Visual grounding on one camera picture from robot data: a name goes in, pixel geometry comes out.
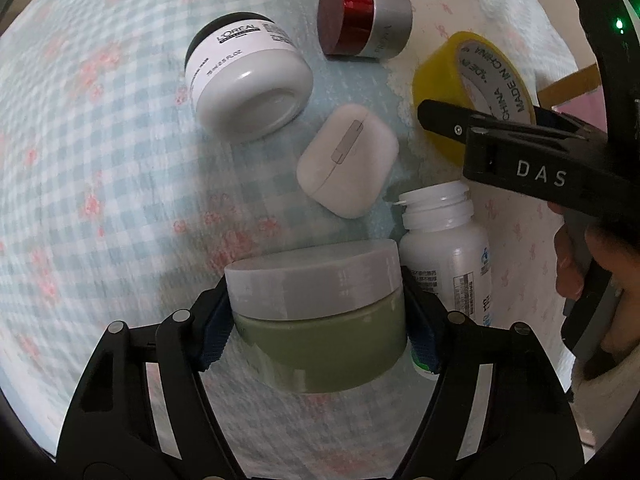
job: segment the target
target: screw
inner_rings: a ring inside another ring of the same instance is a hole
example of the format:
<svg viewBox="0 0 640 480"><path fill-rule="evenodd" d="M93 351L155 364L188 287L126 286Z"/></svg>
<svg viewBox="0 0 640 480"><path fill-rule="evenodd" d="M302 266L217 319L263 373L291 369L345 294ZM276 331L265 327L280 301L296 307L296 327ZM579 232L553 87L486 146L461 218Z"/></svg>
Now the screw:
<svg viewBox="0 0 640 480"><path fill-rule="evenodd" d="M531 333L531 327L528 324L522 322L517 322L515 325L513 325L513 329L517 334L520 335L529 335Z"/></svg>
<svg viewBox="0 0 640 480"><path fill-rule="evenodd" d="M462 325L466 320L466 316L462 314L462 312L458 312L457 310L455 310L453 312L449 312L449 314L447 315L447 319L454 325Z"/></svg>
<svg viewBox="0 0 640 480"><path fill-rule="evenodd" d="M183 308L181 310L176 310L172 315L172 319L176 323L182 323L183 321L187 321L190 315L191 315L191 312Z"/></svg>
<svg viewBox="0 0 640 480"><path fill-rule="evenodd" d="M112 334L117 334L120 330L122 330L124 328L124 323L121 321L114 321L113 323L111 323L108 327L107 330L109 332L111 332Z"/></svg>

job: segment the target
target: sleeve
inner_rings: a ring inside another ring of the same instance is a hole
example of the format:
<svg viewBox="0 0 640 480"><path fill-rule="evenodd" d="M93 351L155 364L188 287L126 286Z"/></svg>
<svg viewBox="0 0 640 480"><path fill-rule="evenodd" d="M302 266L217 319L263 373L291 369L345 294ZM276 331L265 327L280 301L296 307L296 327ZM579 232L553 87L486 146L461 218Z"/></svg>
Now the sleeve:
<svg viewBox="0 0 640 480"><path fill-rule="evenodd" d="M587 380L585 363L576 361L572 373L574 412L599 449L617 428L640 391L640 346L608 372Z"/></svg>

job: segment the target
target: black handheld device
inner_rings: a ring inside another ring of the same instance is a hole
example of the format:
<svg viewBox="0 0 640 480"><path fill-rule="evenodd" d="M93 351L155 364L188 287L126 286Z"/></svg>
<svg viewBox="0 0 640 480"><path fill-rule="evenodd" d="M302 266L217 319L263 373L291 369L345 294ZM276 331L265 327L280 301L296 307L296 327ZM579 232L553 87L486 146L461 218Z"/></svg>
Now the black handheld device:
<svg viewBox="0 0 640 480"><path fill-rule="evenodd" d="M588 270L580 300L565 306L562 340L576 357L588 360L609 329L622 292L611 283L611 273L591 260L584 229L594 219L627 242L638 241L640 44L623 0L576 2L600 69L608 133L537 107L536 125L530 126L427 100L418 106L418 120L425 130L466 144L463 174L469 180L567 209L578 257Z"/></svg>

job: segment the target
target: pink object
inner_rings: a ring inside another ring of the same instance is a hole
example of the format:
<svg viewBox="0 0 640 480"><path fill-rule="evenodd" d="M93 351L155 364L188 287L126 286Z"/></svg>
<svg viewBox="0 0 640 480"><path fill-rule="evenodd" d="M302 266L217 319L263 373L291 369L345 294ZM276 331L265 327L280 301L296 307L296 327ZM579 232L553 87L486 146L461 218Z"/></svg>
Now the pink object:
<svg viewBox="0 0 640 480"><path fill-rule="evenodd" d="M554 106L556 112L571 114L583 121L596 126L603 132L607 131L607 109L604 103L602 86L582 94L561 105Z"/></svg>

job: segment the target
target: red lid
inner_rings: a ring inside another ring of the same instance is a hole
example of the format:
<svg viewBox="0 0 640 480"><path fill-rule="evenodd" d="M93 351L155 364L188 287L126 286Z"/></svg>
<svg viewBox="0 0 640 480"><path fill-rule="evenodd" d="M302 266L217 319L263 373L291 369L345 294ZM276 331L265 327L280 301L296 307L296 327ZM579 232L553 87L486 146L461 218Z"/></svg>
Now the red lid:
<svg viewBox="0 0 640 480"><path fill-rule="evenodd" d="M320 0L318 38L326 56L357 56L373 28L373 0Z"/></svg>

